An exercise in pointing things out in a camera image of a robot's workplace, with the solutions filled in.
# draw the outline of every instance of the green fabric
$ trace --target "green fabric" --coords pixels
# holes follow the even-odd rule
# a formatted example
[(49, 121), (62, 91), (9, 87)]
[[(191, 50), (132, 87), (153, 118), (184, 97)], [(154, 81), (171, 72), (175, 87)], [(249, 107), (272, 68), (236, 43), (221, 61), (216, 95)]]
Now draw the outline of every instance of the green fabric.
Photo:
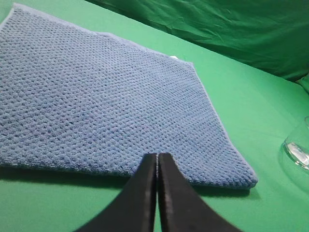
[(305, 0), (89, 0), (285, 79), (309, 72)]
[[(245, 232), (308, 232), (309, 176), (289, 160), (288, 167), (280, 162), (285, 157), (280, 155), (283, 140), (309, 115), (309, 95), (300, 85), (83, 0), (18, 2), (193, 62), (232, 142), (259, 177), (250, 194), (209, 188), (197, 188), (198, 193)], [(9, 9), (7, 0), (1, 4)], [(0, 11), (0, 21), (7, 13)], [(0, 231), (73, 231), (106, 207), (125, 181), (2, 168)], [(160, 231), (158, 211), (154, 231)]]
[(298, 83), (309, 93), (309, 74), (298, 80)]

